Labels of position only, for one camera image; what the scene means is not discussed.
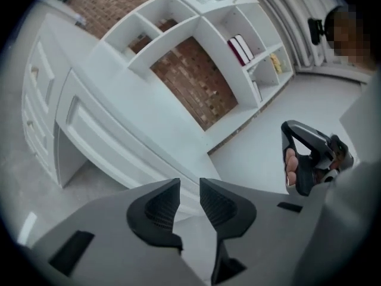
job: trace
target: yellow item on shelf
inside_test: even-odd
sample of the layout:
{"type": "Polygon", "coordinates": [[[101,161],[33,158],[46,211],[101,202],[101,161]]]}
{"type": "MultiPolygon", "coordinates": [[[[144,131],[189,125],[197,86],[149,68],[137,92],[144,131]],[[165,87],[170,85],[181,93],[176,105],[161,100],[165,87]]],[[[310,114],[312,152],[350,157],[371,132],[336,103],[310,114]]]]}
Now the yellow item on shelf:
{"type": "Polygon", "coordinates": [[[276,73],[278,73],[278,74],[283,73],[278,57],[274,53],[271,53],[270,59],[273,62],[276,73]]]}

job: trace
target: gray floor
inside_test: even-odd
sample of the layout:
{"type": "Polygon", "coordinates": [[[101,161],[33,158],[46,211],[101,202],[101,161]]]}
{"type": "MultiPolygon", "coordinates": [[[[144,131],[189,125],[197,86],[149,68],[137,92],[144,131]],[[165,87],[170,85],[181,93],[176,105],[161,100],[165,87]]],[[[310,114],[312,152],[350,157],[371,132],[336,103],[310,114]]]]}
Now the gray floor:
{"type": "Polygon", "coordinates": [[[14,46],[3,52],[0,67],[0,209],[13,238],[17,238],[30,212],[37,216],[27,245],[82,205],[126,189],[87,162],[69,185],[54,184],[32,156],[21,124],[24,69],[15,69],[14,46]]]}

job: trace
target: brick wall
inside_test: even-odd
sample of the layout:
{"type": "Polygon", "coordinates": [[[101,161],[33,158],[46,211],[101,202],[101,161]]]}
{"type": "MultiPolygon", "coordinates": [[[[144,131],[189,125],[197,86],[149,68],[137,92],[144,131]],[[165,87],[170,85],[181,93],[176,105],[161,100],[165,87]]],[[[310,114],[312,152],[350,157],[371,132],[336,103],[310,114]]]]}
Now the brick wall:
{"type": "MultiPolygon", "coordinates": [[[[68,0],[86,19],[86,30],[98,38],[127,13],[147,0],[68,0]]],[[[161,22],[164,32],[174,20],[161,22]]],[[[149,43],[145,36],[129,47],[139,52],[149,43]]],[[[194,38],[189,38],[158,60],[151,70],[167,85],[188,112],[207,130],[237,105],[236,98],[209,55],[194,38]]]]}

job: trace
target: hand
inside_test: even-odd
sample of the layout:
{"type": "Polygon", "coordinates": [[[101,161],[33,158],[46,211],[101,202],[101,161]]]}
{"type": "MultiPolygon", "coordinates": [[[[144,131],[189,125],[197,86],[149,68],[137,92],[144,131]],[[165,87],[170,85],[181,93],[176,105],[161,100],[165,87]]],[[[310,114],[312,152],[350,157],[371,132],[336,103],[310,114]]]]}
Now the hand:
{"type": "Polygon", "coordinates": [[[296,184],[296,169],[298,168],[298,159],[292,148],[288,148],[286,151],[286,174],[288,178],[288,185],[296,184]]]}

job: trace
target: person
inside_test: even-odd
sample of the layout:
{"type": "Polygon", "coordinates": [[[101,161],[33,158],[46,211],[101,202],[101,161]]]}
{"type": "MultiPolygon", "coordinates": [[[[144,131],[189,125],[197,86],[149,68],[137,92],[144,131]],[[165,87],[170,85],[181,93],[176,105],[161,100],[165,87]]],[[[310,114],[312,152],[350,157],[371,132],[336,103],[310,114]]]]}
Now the person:
{"type": "MultiPolygon", "coordinates": [[[[331,10],[324,22],[324,34],[336,55],[347,57],[350,63],[359,68],[376,70],[376,46],[370,45],[370,34],[364,27],[362,14],[354,7],[338,6],[331,10]]],[[[330,168],[337,168],[339,163],[334,161],[330,168]]],[[[285,165],[286,181],[289,186],[295,185],[298,159],[291,148],[286,151],[285,165]]],[[[316,170],[317,183],[322,176],[316,170]]]]}

